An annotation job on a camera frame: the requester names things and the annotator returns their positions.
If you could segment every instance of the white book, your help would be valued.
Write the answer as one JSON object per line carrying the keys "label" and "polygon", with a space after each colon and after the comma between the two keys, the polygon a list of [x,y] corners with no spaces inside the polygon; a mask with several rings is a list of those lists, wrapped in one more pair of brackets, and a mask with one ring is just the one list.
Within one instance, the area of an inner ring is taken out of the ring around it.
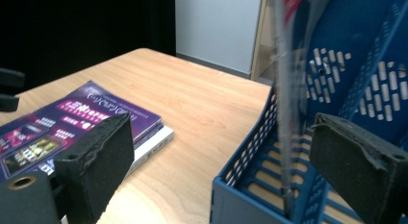
{"label": "white book", "polygon": [[135,150],[135,160],[132,162],[125,178],[173,140],[173,137],[174,131],[165,125],[160,131],[139,146]]}

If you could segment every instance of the purple magazine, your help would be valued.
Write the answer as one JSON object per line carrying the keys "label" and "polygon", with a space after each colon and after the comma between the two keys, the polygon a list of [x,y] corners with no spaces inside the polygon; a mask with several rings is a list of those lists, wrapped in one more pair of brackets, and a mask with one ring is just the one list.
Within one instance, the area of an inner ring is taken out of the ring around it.
{"label": "purple magazine", "polygon": [[135,147],[163,127],[160,116],[92,81],[35,112],[0,127],[0,183],[21,172],[54,171],[53,158],[103,119],[131,114]]}

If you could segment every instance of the book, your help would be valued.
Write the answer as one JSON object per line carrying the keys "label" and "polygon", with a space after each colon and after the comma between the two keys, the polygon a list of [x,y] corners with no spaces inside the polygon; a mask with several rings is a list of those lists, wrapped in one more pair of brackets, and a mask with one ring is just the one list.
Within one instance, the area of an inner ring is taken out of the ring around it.
{"label": "book", "polygon": [[145,162],[144,155],[163,143],[159,139],[152,143],[151,138],[168,140],[169,128],[159,115],[89,81],[66,97],[0,127],[0,183],[22,172],[41,170],[51,174],[57,154],[103,119],[124,112],[131,114],[135,153],[141,154],[134,164]]}
{"label": "book", "polygon": [[145,141],[140,147],[136,148],[135,160],[132,162],[125,178],[149,160],[154,154],[159,152],[159,150],[173,140],[173,138],[174,131],[165,125],[159,132]]}

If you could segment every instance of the white wall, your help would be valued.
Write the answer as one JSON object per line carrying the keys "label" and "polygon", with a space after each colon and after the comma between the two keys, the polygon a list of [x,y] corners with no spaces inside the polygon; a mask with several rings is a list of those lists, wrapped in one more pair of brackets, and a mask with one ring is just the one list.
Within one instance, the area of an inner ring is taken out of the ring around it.
{"label": "white wall", "polygon": [[176,52],[250,73],[261,0],[176,0]]}

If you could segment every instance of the magazine cover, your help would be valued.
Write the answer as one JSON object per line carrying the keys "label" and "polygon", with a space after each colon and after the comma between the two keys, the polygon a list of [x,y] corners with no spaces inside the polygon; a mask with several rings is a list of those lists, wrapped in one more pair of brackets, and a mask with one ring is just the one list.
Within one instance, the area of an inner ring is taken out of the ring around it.
{"label": "magazine cover", "polygon": [[92,81],[0,127],[0,183],[31,170],[51,174],[58,153],[103,119],[125,112],[131,114],[135,146],[163,127],[157,114],[112,95]]}

